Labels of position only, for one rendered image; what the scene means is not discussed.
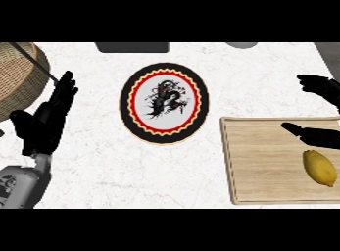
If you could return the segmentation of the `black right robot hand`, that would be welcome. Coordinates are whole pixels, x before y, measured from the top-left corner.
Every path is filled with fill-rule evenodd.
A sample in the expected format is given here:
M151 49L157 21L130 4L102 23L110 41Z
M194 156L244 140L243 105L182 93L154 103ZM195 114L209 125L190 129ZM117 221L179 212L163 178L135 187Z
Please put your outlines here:
M303 92L309 92L337 108L340 115L340 82L320 75L297 75ZM340 150L340 131L324 128L300 127L283 122L281 127L309 146Z

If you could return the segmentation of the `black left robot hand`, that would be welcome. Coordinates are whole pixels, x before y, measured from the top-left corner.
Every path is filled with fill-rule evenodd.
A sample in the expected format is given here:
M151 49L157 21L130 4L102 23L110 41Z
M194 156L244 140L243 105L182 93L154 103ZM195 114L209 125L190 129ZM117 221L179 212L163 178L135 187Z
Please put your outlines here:
M73 73L67 71L59 79L51 98L43 102L34 114L15 110L9 119L17 136L24 140L22 155L51 155L56 150L64 130L65 117L79 92Z

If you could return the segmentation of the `yellow lemon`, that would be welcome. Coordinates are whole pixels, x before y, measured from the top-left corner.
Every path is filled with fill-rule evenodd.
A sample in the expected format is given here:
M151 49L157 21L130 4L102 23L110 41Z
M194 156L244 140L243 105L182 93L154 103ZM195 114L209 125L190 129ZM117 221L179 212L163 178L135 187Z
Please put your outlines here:
M315 150L306 150L303 153L303 165L311 179L318 184L333 187L337 180L337 171L327 157Z

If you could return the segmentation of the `pale wooden tray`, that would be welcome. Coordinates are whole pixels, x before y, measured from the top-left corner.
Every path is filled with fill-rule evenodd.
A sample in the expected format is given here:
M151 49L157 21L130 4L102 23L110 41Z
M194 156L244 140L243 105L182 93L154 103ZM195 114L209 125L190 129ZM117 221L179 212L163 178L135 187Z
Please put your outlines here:
M231 200L235 204L340 204L340 151L318 150L339 175L328 187L306 174L303 152L309 147L281 128L284 122L340 131L336 117L221 118Z

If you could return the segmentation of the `black red patterned plate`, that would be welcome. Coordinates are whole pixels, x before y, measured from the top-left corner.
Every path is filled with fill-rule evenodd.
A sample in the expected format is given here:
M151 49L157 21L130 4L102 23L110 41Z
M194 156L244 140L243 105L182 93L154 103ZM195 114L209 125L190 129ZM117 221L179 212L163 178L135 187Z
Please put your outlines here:
M176 63L157 63L127 79L119 100L126 128L160 145L185 140L201 128L209 113L209 92L195 71Z

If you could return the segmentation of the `dark grey rectangular object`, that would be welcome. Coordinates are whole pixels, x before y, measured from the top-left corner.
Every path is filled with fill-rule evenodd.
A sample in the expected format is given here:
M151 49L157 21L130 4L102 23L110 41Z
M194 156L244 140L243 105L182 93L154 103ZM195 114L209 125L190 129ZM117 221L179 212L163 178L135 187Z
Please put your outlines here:
M98 42L98 49L104 53L167 53L167 42Z

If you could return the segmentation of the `grey rounded object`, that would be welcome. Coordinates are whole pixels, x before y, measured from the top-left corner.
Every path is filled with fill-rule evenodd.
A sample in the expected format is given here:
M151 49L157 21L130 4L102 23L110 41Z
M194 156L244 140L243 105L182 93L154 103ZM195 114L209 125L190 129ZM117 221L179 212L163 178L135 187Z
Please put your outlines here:
M258 42L226 42L237 49L249 49L256 46Z

